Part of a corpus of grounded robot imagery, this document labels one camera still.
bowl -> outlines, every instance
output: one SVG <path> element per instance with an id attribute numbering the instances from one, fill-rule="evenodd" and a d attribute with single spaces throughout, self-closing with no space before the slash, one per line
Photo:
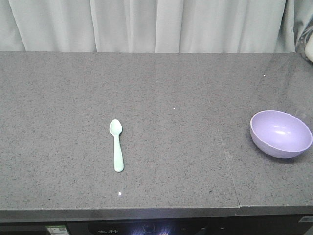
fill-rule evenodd
<path id="1" fill-rule="evenodd" d="M 312 133 L 298 118 L 277 110 L 256 113 L 250 122 L 253 142 L 276 158 L 293 158 L 312 145 Z"/>

appliance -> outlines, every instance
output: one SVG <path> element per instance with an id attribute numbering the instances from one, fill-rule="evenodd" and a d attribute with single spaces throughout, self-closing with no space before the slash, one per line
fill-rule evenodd
<path id="1" fill-rule="evenodd" d="M 313 215 L 0 223 L 0 235 L 313 235 Z"/>

bowl rim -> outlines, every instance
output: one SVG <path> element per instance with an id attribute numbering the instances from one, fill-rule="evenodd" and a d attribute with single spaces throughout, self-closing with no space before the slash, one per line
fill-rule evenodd
<path id="1" fill-rule="evenodd" d="M 256 134 L 256 132 L 254 131 L 253 126 L 252 126 L 252 121 L 253 121 L 253 119 L 254 119 L 258 114 L 260 114 L 260 113 L 265 113 L 265 112 L 283 113 L 283 114 L 289 115 L 290 117 L 292 117 L 292 118 L 294 118 L 294 119 L 300 121 L 300 122 L 306 127 L 306 129 L 309 131 L 309 133 L 310 133 L 311 140 L 310 140 L 310 143 L 308 144 L 308 146 L 305 147 L 305 148 L 303 148 L 303 149 L 301 149 L 301 150 L 298 150 L 298 151 L 286 151 L 286 150 L 284 150 L 284 149 L 277 148 L 277 147 L 274 147 L 273 145 L 270 145 L 270 144 L 266 143 L 263 139 L 261 139 L 261 138 Z M 271 147 L 271 148 L 277 149 L 277 150 L 282 151 L 282 152 L 285 152 L 285 153 L 299 153 L 299 152 L 304 152 L 304 151 L 306 151 L 306 150 L 312 145 L 312 142 L 313 142 L 312 132 L 311 132 L 311 130 L 308 128 L 308 126 L 307 126 L 303 121 L 301 121 L 299 118 L 297 118 L 297 117 L 295 117 L 295 116 L 293 116 L 293 115 L 291 115 L 291 114 L 288 114 L 288 113 L 285 113 L 285 112 L 282 112 L 282 111 L 279 111 L 279 110 L 262 110 L 262 111 L 257 112 L 256 114 L 254 114 L 254 115 L 252 116 L 252 118 L 251 118 L 251 120 L 250 120 L 250 128 L 251 128 L 251 130 L 253 131 L 254 135 L 255 135 L 260 141 L 262 141 L 264 144 L 266 144 L 267 146 L 269 146 L 269 147 Z"/>

spoon bowl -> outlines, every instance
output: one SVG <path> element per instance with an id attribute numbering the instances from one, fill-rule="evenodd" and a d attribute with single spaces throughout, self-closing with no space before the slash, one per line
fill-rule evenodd
<path id="1" fill-rule="evenodd" d="M 110 133 L 113 136 L 119 136 L 122 132 L 123 128 L 121 123 L 119 122 L 119 120 L 114 119 L 113 121 L 111 121 L 110 123 Z"/>

plastic spoon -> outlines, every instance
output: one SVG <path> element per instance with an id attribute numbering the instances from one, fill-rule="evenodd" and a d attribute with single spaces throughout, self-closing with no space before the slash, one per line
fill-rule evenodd
<path id="1" fill-rule="evenodd" d="M 119 134 L 122 132 L 121 123 L 114 119 L 110 123 L 110 133 L 114 136 L 114 170 L 116 172 L 121 172 L 124 170 L 124 161 L 121 150 L 121 145 L 119 143 Z"/>

